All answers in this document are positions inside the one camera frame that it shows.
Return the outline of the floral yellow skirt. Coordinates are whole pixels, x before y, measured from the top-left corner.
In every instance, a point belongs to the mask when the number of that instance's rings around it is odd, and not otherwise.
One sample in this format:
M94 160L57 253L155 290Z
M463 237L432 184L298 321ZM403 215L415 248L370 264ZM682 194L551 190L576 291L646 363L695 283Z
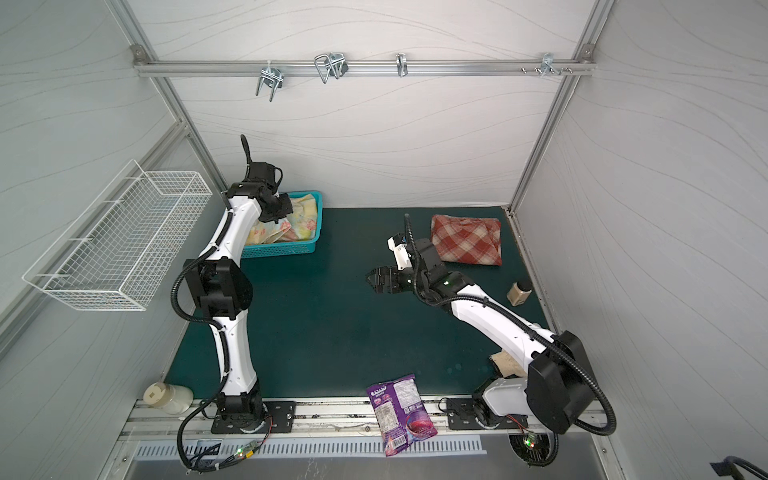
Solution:
M320 208L312 194L291 197L293 212L277 222L256 221L250 229L247 245L293 243L315 238L320 227Z

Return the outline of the red plaid skirt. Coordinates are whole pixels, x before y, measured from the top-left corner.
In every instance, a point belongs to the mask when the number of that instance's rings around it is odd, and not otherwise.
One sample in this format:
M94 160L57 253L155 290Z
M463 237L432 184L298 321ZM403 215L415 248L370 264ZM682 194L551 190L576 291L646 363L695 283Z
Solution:
M444 262L501 266L501 222L495 218L434 215L431 243Z

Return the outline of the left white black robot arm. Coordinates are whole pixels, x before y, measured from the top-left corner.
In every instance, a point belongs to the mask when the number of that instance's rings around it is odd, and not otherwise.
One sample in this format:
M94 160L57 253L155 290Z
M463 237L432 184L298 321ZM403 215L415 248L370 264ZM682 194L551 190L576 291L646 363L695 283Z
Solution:
M289 196L279 192L281 180L279 167L248 160L244 178L223 194L225 211L211 240L197 258L185 262L171 290L179 317L211 328L220 373L211 401L221 421L243 431L262 424L265 407L247 333L253 286L240 268L241 258L256 222L278 222L292 212Z

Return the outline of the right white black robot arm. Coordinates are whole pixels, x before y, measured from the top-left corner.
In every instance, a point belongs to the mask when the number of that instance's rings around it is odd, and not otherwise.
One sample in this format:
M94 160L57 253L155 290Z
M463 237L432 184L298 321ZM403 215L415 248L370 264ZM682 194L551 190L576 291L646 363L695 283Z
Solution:
M427 239L398 234L387 245L394 265L366 276L375 292L414 294L482 333L523 368L523 378L495 380L482 391L493 414L533 416L556 434L573 426L598 436L616 431L616 413L575 334L556 334L512 312L468 276L449 270Z

